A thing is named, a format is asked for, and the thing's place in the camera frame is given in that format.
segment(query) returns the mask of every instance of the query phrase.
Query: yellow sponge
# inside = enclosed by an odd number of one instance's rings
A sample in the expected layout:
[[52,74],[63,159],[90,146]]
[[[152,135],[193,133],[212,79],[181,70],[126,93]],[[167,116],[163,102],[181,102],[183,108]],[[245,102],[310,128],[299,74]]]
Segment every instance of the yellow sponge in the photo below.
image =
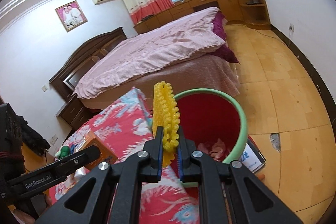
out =
[[163,126],[163,167],[170,165],[174,160],[176,147],[179,145],[180,113],[174,99],[172,87],[164,81],[154,86],[154,114],[153,114],[153,135],[155,137],[158,126]]

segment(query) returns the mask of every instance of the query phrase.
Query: white wall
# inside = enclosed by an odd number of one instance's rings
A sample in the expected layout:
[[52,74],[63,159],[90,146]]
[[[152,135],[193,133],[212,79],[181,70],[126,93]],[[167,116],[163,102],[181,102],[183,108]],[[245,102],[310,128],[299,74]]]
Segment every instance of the white wall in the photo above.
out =
[[50,87],[49,79],[86,40],[123,27],[128,37],[137,35],[122,0],[94,5],[92,0],[77,0],[88,22],[71,30],[64,29],[55,8],[74,0],[51,0],[18,20],[0,36],[0,94],[18,115],[44,138],[56,134],[59,147],[70,127],[55,114],[64,101]]
[[271,23],[289,36],[316,68],[336,99],[336,1],[266,0]]

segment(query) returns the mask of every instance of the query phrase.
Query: black bag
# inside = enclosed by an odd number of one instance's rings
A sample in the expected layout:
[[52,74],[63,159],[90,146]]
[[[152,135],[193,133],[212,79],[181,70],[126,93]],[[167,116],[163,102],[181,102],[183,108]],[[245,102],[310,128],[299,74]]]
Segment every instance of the black bag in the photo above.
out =
[[22,127],[22,141],[37,155],[45,155],[45,150],[50,148],[50,144],[34,129],[32,129],[28,122],[22,117],[17,115],[17,120]]

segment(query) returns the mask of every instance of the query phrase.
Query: metal bolt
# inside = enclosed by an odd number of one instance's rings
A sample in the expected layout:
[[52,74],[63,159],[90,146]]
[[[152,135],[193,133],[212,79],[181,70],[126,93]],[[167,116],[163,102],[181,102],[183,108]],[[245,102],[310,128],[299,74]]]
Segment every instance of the metal bolt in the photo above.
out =
[[195,157],[195,158],[200,158],[203,156],[203,153],[201,151],[198,151],[198,150],[195,150],[192,155]]
[[106,170],[107,168],[109,168],[109,164],[107,162],[101,162],[98,164],[98,168],[100,170]]
[[242,167],[242,163],[239,160],[235,160],[231,163],[232,167],[239,169]]
[[148,156],[148,152],[147,151],[139,151],[138,152],[138,157],[139,158],[146,158]]

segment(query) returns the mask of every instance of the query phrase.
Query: tiled floor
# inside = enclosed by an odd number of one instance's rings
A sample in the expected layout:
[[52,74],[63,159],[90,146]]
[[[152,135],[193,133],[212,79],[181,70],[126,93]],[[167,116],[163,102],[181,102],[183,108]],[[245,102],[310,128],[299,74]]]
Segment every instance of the tiled floor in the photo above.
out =
[[[226,31],[241,62],[236,99],[267,159],[264,182],[305,224],[316,223],[336,189],[335,139],[320,95],[272,31],[241,25],[226,26]],[[281,152],[273,148],[271,133],[280,133]]]

